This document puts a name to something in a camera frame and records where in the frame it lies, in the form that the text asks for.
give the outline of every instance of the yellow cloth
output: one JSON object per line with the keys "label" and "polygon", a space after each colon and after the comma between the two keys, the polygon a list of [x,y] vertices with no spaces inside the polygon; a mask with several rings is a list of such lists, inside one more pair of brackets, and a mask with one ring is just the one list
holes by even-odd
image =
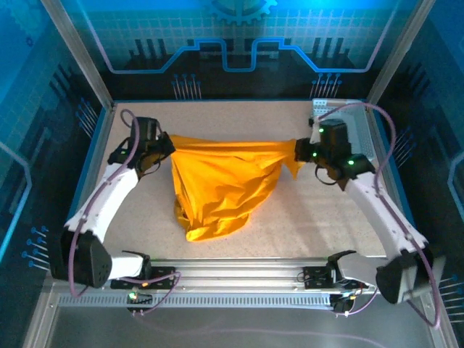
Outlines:
{"label": "yellow cloth", "polygon": [[296,140],[222,142],[171,136],[175,215],[188,241],[223,237],[243,227],[276,187],[285,164],[294,178]]}

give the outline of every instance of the speckled work surface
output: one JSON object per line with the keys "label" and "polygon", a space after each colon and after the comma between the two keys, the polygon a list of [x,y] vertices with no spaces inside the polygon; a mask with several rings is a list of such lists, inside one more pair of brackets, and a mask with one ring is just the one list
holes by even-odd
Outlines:
{"label": "speckled work surface", "polygon": [[[206,101],[118,104],[105,161],[129,134],[119,118],[128,108],[157,118],[169,134],[212,140],[289,140],[309,135],[310,101]],[[100,176],[106,162],[102,163]],[[187,242],[174,218],[170,161],[143,178],[129,193],[104,241],[108,249],[129,249],[153,258],[326,257],[354,249],[384,255],[375,232],[338,186],[324,186],[305,165],[297,181],[285,169],[273,195],[249,225],[214,241]]]}

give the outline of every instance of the gear logo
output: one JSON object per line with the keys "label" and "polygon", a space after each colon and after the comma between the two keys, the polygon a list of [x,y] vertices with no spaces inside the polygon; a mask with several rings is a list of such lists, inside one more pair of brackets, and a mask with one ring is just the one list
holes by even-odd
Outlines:
{"label": "gear logo", "polygon": [[276,0],[205,0],[204,5],[217,20],[227,24],[252,24],[270,13],[270,7],[276,6]]}

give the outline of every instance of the glass panel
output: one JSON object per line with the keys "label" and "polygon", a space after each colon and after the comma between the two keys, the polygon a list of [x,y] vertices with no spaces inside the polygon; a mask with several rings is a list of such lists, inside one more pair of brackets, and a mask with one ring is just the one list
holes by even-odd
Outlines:
{"label": "glass panel", "polygon": [[20,347],[102,108],[39,1],[0,1],[0,32],[0,347]]}
{"label": "glass panel", "polygon": [[364,98],[414,6],[65,2],[115,99]]}
{"label": "glass panel", "polygon": [[442,286],[455,332],[463,337],[464,3],[437,0],[380,100],[400,134],[395,152],[415,223],[447,254]]}

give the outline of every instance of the robotic arm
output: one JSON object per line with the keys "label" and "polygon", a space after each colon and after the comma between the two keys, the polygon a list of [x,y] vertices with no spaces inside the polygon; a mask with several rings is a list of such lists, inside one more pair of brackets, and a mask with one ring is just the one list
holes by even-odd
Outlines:
{"label": "robotic arm", "polygon": [[418,248],[438,280],[444,268],[444,255],[399,211],[378,182],[378,174],[366,156],[352,153],[347,125],[342,120],[316,120],[312,137],[297,141],[295,160],[314,162],[316,175],[319,169],[326,169],[333,183],[356,202],[384,246],[386,261],[380,264],[377,259],[354,251],[329,257],[328,265],[335,269],[337,278],[373,285],[393,304],[431,290]]}
{"label": "robotic arm", "polygon": [[[111,279],[151,277],[148,255],[137,252],[110,254],[103,246],[109,224],[129,192],[147,174],[149,168],[160,165],[175,151],[169,135],[161,130],[157,120],[137,117],[137,121],[140,133],[138,145],[133,123],[130,137],[109,156],[108,166],[94,192],[66,222],[63,233],[54,243],[55,247],[50,248],[51,274],[54,278],[68,280],[71,243],[82,221],[73,263],[76,283],[99,288]],[[123,164],[134,146],[137,146],[137,150],[126,167]]]}

